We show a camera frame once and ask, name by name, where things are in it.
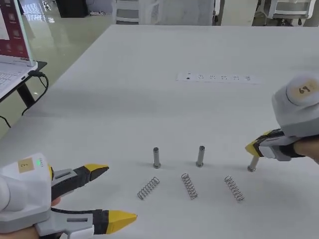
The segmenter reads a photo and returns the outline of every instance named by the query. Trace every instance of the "black cable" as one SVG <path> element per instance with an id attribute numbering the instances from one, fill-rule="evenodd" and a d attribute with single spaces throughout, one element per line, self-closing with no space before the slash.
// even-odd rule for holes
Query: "black cable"
<path id="1" fill-rule="evenodd" d="M 5 121 L 6 125 L 8 125 L 9 128 L 11 128 L 11 125 L 9 124 L 8 120 L 5 117 L 0 116 L 0 118 Z"/>
<path id="2" fill-rule="evenodd" d="M 37 103 L 44 95 L 45 93 L 48 91 L 48 88 L 49 88 L 49 79 L 47 78 L 47 76 L 43 73 L 43 72 L 40 72 L 40 71 L 30 71 L 29 72 L 29 76 L 34 76 L 34 77 L 38 77 L 40 79 L 40 82 L 42 83 L 42 85 L 45 87 L 45 90 L 44 92 L 39 96 L 38 99 L 36 99 L 36 101 L 34 101 L 34 104 Z M 41 77 L 44 77 L 45 78 L 45 81 L 46 81 L 46 85 L 42 82 L 41 80 Z M 32 106 L 30 107 L 27 107 L 23 112 L 22 112 L 22 115 L 24 115 L 24 113 L 30 109 Z"/>
<path id="3" fill-rule="evenodd" d="M 43 83 L 42 79 L 40 77 L 38 77 L 38 78 L 39 78 L 41 84 L 44 86 L 44 88 L 46 88 L 46 85 Z"/>

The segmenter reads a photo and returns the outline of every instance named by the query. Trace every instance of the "coil spring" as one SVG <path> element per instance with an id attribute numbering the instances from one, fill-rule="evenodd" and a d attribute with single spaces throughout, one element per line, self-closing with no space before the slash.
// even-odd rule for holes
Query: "coil spring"
<path id="1" fill-rule="evenodd" d="M 197 198 L 198 194 L 194 188 L 193 183 L 191 182 L 191 179 L 189 177 L 188 173 L 183 173 L 181 176 L 181 179 L 183 180 L 183 183 L 185 184 L 185 187 L 188 191 L 188 194 L 190 196 L 190 199 L 195 199 Z"/>
<path id="2" fill-rule="evenodd" d="M 235 199 L 238 202 L 241 202 L 244 200 L 244 195 L 241 191 L 239 191 L 234 179 L 231 176 L 226 176 L 224 179 L 225 183 L 227 184 L 229 190 L 233 193 Z"/>
<path id="3" fill-rule="evenodd" d="M 157 177 L 154 177 L 144 188 L 138 192 L 138 197 L 143 200 L 158 184 L 160 180 Z"/>

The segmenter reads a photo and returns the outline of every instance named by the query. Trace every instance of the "laptop keyboard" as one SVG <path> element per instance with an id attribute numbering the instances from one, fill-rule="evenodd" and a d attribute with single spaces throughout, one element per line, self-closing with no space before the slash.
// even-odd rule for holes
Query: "laptop keyboard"
<path id="1" fill-rule="evenodd" d="M 21 73 L 0 71 L 0 91 L 8 87 L 12 80 L 16 80 Z"/>

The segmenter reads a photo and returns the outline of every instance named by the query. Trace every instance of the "shiny floor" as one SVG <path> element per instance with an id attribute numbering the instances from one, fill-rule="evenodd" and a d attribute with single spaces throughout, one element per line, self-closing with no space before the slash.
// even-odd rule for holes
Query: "shiny floor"
<path id="1" fill-rule="evenodd" d="M 48 65 L 43 72 L 54 82 L 82 55 L 82 53 L 112 24 L 112 17 L 61 18 L 52 0 L 20 0 L 24 27 L 35 60 Z M 27 83 L 36 99 L 44 88 L 36 78 Z M 0 103 L 0 115 L 11 125 L 20 118 L 25 105 L 17 93 Z M 8 127 L 0 119 L 0 138 Z"/>

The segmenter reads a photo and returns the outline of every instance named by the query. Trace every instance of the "white table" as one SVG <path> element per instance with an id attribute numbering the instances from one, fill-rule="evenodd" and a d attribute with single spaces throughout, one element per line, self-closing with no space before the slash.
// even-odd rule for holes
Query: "white table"
<path id="1" fill-rule="evenodd" d="M 139 215 L 110 239 L 317 238 L 319 166 L 265 159 L 249 173 L 244 147 L 278 127 L 272 93 L 317 70 L 318 38 L 311 28 L 111 26 L 0 141 L 1 164 L 38 151 L 55 169 L 108 163 L 59 207 Z M 175 81 L 188 70 L 264 83 Z M 203 168 L 195 166 L 200 145 Z M 161 169 L 152 167 L 156 146 Z M 193 201 L 184 172 L 199 195 Z M 226 175 L 246 197 L 241 204 Z M 160 184 L 141 201 L 136 193 L 154 176 Z"/>

